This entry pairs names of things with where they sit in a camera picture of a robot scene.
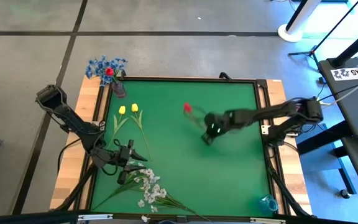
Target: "black frame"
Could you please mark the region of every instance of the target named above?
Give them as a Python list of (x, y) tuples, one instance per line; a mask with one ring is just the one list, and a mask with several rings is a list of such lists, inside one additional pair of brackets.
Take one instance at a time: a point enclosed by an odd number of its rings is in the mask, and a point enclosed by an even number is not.
[[(269, 98), (266, 80), (246, 80), (246, 79), (231, 79), (231, 78), (230, 79), (228, 79), (228, 78), (226, 78), (226, 79), (225, 78), (191, 78), (191, 77), (124, 77), (124, 78), (122, 78), (122, 80), (123, 81), (143, 81), (143, 82), (202, 82), (202, 83), (214, 82), (214, 83), (252, 84), (252, 86), (254, 87), (257, 109), (260, 109), (262, 107), (261, 103), (260, 103), (259, 87), (262, 88), (262, 91), (264, 94), (265, 106), (270, 106), (270, 98)], [(95, 106), (94, 114), (93, 114), (93, 121), (96, 121), (98, 118), (104, 88), (105, 88), (105, 86), (101, 86), (99, 88), (98, 97), (96, 99), (96, 106)], [(106, 100), (106, 104), (104, 106), (104, 113), (103, 113), (103, 118), (101, 121), (106, 121), (108, 119), (108, 108), (110, 107), (111, 95), (112, 95), (112, 86), (111, 85), (108, 86), (107, 94), (108, 94), (107, 98), (106, 98), (107, 100)], [(268, 122), (270, 125), (273, 125), (273, 119), (270, 119)], [(260, 130), (260, 125), (262, 125), (261, 121), (259, 122), (259, 133), (260, 133), (260, 137), (262, 139), (262, 144), (263, 144), (262, 147), (264, 149), (264, 154), (269, 155), (269, 147), (268, 147), (268, 145), (264, 144), (265, 138), (262, 135), (262, 132)], [(274, 157), (275, 163), (277, 166), (277, 174), (280, 177), (280, 179), (283, 181), (283, 183), (285, 183), (283, 170), (282, 170), (282, 164), (281, 164), (281, 158), (280, 158), (280, 152), (279, 152), (277, 146), (273, 147), (273, 153), (275, 153), (275, 155), (277, 155)], [(89, 166), (89, 163), (90, 163), (90, 159), (87, 155), (85, 155), (84, 162), (83, 162), (83, 165), (81, 168), (80, 178), (82, 178), (82, 176), (86, 172), (86, 170)], [(272, 177), (269, 175), (269, 171), (268, 171), (268, 167), (267, 167), (266, 163), (265, 163), (265, 168), (266, 168), (269, 193), (276, 200), (277, 198), (275, 195), (274, 181), (273, 181)], [(87, 195), (86, 204), (85, 204), (86, 210), (91, 209), (90, 206), (92, 204), (92, 198), (93, 198), (92, 195), (94, 192), (94, 185), (96, 182), (97, 174), (98, 173), (96, 172), (94, 175), (91, 176), (88, 195)], [(80, 194), (78, 194), (78, 196), (75, 200), (74, 210), (79, 209), (81, 196), (82, 196), (82, 192)], [(282, 202), (283, 202), (284, 214), (290, 215), (290, 206), (289, 206), (289, 203), (287, 202), (286, 198), (283, 196), (283, 194), (282, 194)], [(115, 213), (114, 217), (122, 218), (122, 219), (133, 219), (134, 217), (136, 217), (136, 219), (139, 219), (139, 217), (141, 215), (142, 214), (136, 214), (136, 213)], [(204, 219), (202, 219), (201, 217), (196, 216), (196, 215), (149, 215), (149, 217), (153, 220), (178, 221), (178, 219), (184, 219), (187, 222), (204, 221)], [(211, 219), (212, 221), (218, 221), (218, 222), (250, 222), (250, 217), (230, 217), (230, 216), (206, 216), (206, 217)]]

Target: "white stand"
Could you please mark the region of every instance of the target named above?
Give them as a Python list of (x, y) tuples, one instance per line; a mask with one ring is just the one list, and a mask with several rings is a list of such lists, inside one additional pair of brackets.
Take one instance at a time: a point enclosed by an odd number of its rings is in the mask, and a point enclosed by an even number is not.
[(293, 22), (289, 29), (287, 30), (287, 24), (281, 25), (277, 31), (278, 35), (288, 42), (300, 41), (306, 21), (320, 2), (321, 0), (303, 0), (299, 5), (301, 8), (297, 9), (290, 19)]

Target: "green mat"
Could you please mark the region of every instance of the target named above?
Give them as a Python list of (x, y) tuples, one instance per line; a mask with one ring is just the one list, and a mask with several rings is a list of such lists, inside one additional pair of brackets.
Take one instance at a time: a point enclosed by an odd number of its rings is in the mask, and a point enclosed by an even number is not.
[[(113, 133), (113, 115), (126, 106), (123, 118), (129, 118), (118, 131), (121, 144), (134, 139), (136, 151), (149, 159), (140, 129), (130, 118), (131, 104), (143, 110), (143, 127), (153, 161), (145, 166), (161, 176), (159, 184), (173, 197), (200, 215), (267, 217), (259, 199), (269, 194), (262, 140), (258, 123), (227, 133), (211, 146), (201, 139), (204, 131), (183, 115), (183, 104), (199, 106), (205, 111), (223, 113), (235, 108), (256, 109), (252, 84), (197, 82), (124, 82), (127, 96), (113, 96), (108, 111), (105, 141)], [(106, 166), (113, 172), (113, 166)], [(139, 208), (142, 192), (121, 193), (96, 210), (93, 208), (117, 188), (117, 175), (98, 172), (91, 211), (106, 213), (150, 213), (150, 205)], [(160, 214), (190, 214), (168, 208)]]

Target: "wooden board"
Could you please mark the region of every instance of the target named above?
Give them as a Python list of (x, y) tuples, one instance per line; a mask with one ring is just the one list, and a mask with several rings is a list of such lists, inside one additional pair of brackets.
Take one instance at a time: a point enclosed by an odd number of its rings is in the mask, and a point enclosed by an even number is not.
[[(91, 121), (93, 117), (94, 107), (96, 104), (96, 99), (98, 97), (99, 91), (99, 79), (87, 79), (84, 77), (80, 95), (76, 104), (75, 111), (76, 113), (84, 120)], [(281, 80), (267, 80), (268, 84), (268, 93), (270, 98), (270, 104), (276, 105), (283, 103), (285, 101), (284, 87)], [(107, 88), (102, 97), (101, 110), (99, 112), (98, 121), (103, 115), (104, 104), (106, 103)], [(260, 94), (261, 101), (263, 99), (263, 93)], [(286, 118), (277, 118), (274, 120), (275, 124), (280, 124), (284, 122)], [(76, 140), (78, 137), (70, 133), (68, 135), (67, 144)], [(296, 146), (295, 139), (287, 137), (286, 142), (291, 143)], [(280, 146), (280, 155), (282, 160), (283, 173), (285, 177), (285, 183), (292, 193), (296, 201), (302, 206), (302, 208), (311, 214), (311, 207), (306, 191), (305, 180), (303, 178), (302, 168), (300, 164), (300, 159), (298, 153), (289, 146)], [(70, 194), (75, 185), (78, 183), (80, 178), (81, 166), (83, 164), (85, 156), (85, 151), (82, 148), (80, 143), (69, 147), (62, 159), (60, 166), (60, 172), (57, 177), (55, 184), (55, 190), (53, 191), (53, 196), (50, 204), (50, 208), (56, 208), (65, 200), (65, 198)], [(80, 209), (85, 209), (85, 202), (87, 197), (89, 184), (84, 187)], [(275, 193), (277, 201), (280, 205), (279, 213), (283, 214), (283, 206), (280, 195), (280, 190), (275, 186)]]

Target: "red object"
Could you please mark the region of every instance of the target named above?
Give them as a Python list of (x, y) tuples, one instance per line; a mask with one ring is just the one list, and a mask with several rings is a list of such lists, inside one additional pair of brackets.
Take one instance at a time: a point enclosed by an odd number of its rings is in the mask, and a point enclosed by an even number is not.
[(184, 109), (187, 113), (191, 113), (191, 110), (193, 109), (189, 103), (185, 103)]
[(106, 75), (108, 76), (114, 75), (114, 70), (112, 68), (106, 68)]

